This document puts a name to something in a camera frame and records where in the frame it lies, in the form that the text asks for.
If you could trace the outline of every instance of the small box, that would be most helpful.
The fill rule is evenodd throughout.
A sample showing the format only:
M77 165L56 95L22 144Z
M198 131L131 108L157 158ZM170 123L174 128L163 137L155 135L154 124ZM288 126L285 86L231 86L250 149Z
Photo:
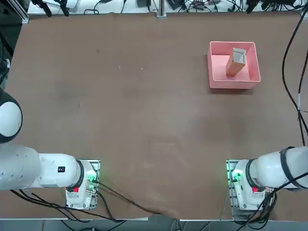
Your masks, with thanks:
M246 50L233 48L226 65L228 76L234 77L246 65Z
M226 65L233 48L246 50L246 65L234 77L230 77ZM251 89L261 81L253 42L212 41L208 49L207 65L210 88Z

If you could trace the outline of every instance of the black cable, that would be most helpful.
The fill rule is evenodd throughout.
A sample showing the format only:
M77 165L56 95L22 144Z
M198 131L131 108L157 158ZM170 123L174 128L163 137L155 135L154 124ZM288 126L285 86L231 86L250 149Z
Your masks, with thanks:
M92 181L93 183L97 183L97 184L100 184L101 186L104 186L105 188L107 188L108 190L110 190L111 192L115 193L116 195L118 195L119 197L121 197L122 199L124 199L125 201L131 203L132 205L142 209L143 211L146 211L148 213L152 213L152 214L161 214L159 212L156 212L156 211L153 211L153 210L150 210L150 209L147 209L145 207L142 207L141 205L135 203L134 201L130 200L130 199L127 199L125 196L119 194L118 192L116 192L115 190L111 189L110 187L108 187L107 185L103 184L103 183L100 183L98 182L97 180L93 180Z
M303 83L303 79L304 79L304 75L305 75L307 61L308 61L308 49L307 49L307 53L306 53L306 58L305 58L305 63L304 63L302 75L301 75L299 85L298 85L298 100L299 100L298 104L299 105L298 105L298 108L297 108L297 113L298 113L298 122L299 122L299 128L300 128L300 134L301 134L301 137L302 137L303 146L305 146L305 137L304 137L303 127L302 127L302 120L300 119L300 92L301 92L301 89L302 89L302 83Z
M75 231L73 228L69 227L63 220L60 220L68 229L71 231Z
M60 220L68 229L70 229L71 231L75 231L72 227L68 226L63 220ZM112 228L106 230L106 231L111 231L111 230L114 230L115 228L119 227L120 225L124 224L126 222L126 220L122 221L120 224L116 225L116 226L113 226ZM86 227L86 228L83 228L83 229L80 229L79 231L101 231L100 229L98 228L91 228L91 227Z
M284 67L285 67L285 60L286 60L288 51L289 51L289 49L290 49L290 47L291 47L291 44L292 44L292 42L293 42L293 39L294 39L294 37L295 37L297 31L298 31L298 29L299 29L299 26L301 25L301 23L302 23L302 21L303 21L303 19L304 19L304 17L305 17L305 14L307 13L307 10L308 10L308 4L306 3L305 6L304 6L304 9L303 9L302 16L301 16L299 22L297 23L297 26L296 26L296 28L295 28L295 30L294 30L292 36L291 36L291 39L290 39L290 41L289 41L289 43L288 43L288 45L287 45L287 48L286 48L286 50L285 50L285 53L284 53L284 56L283 56L283 60L282 60L282 81L283 81L283 85L284 85L284 88L285 88L285 90L286 90L286 92L287 92L289 98L291 99L291 101L292 101L292 103L293 103L293 105L294 105L294 107L295 107L296 109L298 109L298 106L297 106L295 100L293 99L293 97L292 97L292 95L291 95L291 93L290 93L290 91L289 91L289 89L288 89L288 86L287 86L287 84L286 84L286 81L285 81ZM301 114L300 111L298 112L298 117L299 117L298 119L301 120L301 122L303 123L303 125L304 125L304 127L305 127L305 130L306 130L306 133L308 134L308 127L307 127L306 122L305 122L305 120L304 120L304 118L303 118L303 116L302 116L302 114Z
M111 212L110 212L110 210L109 210L108 204L107 204L105 198L103 197L103 195L102 195L99 191L97 191L96 194L98 194L98 195L101 197L101 199L103 200L103 203L104 203L104 205L105 205L105 207L106 207L108 216L109 216L112 220L116 221L116 219L111 215Z
M87 11L93 11L94 14L100 14L100 12L98 10L96 10L97 5L100 4L100 3L103 3L103 2L101 2L101 1L97 2L93 9L85 9L84 12L83 12L83 15L85 15Z
M212 0L212 1L213 1L213 3L214 3L214 9L218 12L218 8L217 8L217 5L216 5L215 0Z
M2 39L0 38L0 49L1 49L1 52L0 52L0 66L2 66L2 62L3 62L3 54L4 54L4 44L2 42Z
M31 203L34 203L34 204L37 204L37 205L41 205L41 206L44 206L44 207L49 207L49 208L59 208L59 209L69 209L69 210L74 210L74 211L78 211L78 212L81 212L81 213L85 213L85 214L89 214L89 215L93 215L93 216L96 216L96 217L100 217L100 218L104 218L104 219L107 219L107 220L112 220L108 217L104 217L102 215L99 215L99 214L95 214L95 213L91 213L91 212L88 212L88 211L85 211L85 210L80 210L80 209L76 209L76 208L70 208L70 207L63 207L63 206L53 206L53 205L49 205L49 204L46 204L46 203L43 203L43 202L36 202L36 201L33 201L33 200L30 200L22 195L20 195L18 192L16 192L15 190L10 190L12 193L14 193L15 195L17 195L18 197L22 198L23 200L25 201L28 201L28 202L31 202Z
M30 200L33 200L33 201L36 201L36 202L44 202L44 203L46 203L46 204L49 204L50 206L53 206L53 205L55 205L55 206L60 206L60 205L55 204L55 203L47 202L47 201L43 200L42 198L40 198L39 196L35 195L34 193L32 193L32 194L33 194L34 196L36 196L38 199L40 199L40 200L37 200L37 199L35 199L35 198L32 198L32 197L28 196L27 194L24 193L23 190L19 190L19 191L20 191L20 193L21 193L22 195L24 195L24 197L26 197L26 198L28 198L28 199L30 199ZM60 213L62 213L64 216L66 216L69 220L73 220L73 219L71 219L67 214L65 214L63 211L61 211L60 209L58 209L58 208L55 208L55 209L58 210ZM83 222L83 223L88 222L88 221L79 220L79 219L76 218L75 215L72 214L70 211L68 211L67 209L65 209L65 210L66 210L67 212L69 212L69 213L76 219L75 221L80 221L80 222Z
M116 226L113 226L112 228L106 230L106 231L111 231L111 230L114 230L115 228L119 227L120 225L123 225L127 220L124 220L122 221L120 224L116 225Z
M123 0L123 7L122 7L122 10L121 10L121 13L122 13L123 10L124 10L125 3L126 3L126 0Z

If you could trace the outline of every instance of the metal mount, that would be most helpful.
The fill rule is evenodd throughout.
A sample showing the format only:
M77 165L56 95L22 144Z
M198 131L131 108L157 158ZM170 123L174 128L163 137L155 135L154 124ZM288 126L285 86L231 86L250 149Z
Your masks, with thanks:
M249 210L240 210L236 192L233 186L233 183L231 182L231 175L234 171L236 164L240 160L227 160L226 166L227 166L227 178L228 178L228 185L229 185L229 196L230 196L230 203L231 203L231 212L232 212L232 218L233 220L247 220L250 218L251 215L254 214L254 211Z
M66 206L76 209L95 209L97 207L98 186L92 183L93 180L99 181L100 160L79 159L84 167L84 178L79 188L66 189Z
M15 12L19 15L19 17L21 17L22 24L28 24L29 16L26 10L19 4L18 0L7 0L7 1L12 6L12 8L15 10Z
M167 18L167 14L165 12L165 0L159 0L158 8L157 18Z

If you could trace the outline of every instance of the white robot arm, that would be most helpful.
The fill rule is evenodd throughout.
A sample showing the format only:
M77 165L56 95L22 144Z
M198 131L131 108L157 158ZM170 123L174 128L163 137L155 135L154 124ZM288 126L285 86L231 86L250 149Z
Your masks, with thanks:
M18 102L0 88L0 190L66 188L66 206L92 209L97 206L99 169L88 160L66 154L42 154L10 143L21 129Z
M241 210L256 210L265 198L266 188L279 188L308 171L308 147L287 147L258 159L240 160L232 180ZM308 176L285 186L308 188Z

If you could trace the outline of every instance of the floor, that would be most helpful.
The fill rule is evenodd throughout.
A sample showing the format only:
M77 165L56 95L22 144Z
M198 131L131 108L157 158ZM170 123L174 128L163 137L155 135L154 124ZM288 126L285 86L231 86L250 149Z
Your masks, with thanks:
M5 21L6 24L16 24L18 20L16 15L10 12L9 15L4 15L3 11L7 9L0 3L0 22ZM18 35L20 32L20 26L1 26L0 31L6 37L7 41L12 48L15 47ZM148 221L127 221L125 224L119 226L115 231L175 231L177 229L176 223L171 227L174 219L165 216L152 216ZM115 224L107 220L94 220L89 223L79 223L74 221L66 221L73 230L78 231L85 227L96 227L99 230L107 230ZM185 231L201 231L206 222L180 222L181 227L185 225ZM235 231L238 225L233 222L212 222L209 229L204 230L216 230L216 231ZM303 231L308 229L308 222L284 222L276 221L269 222L263 229L264 231ZM62 222L58 220L0 220L1 231L67 231L69 230Z

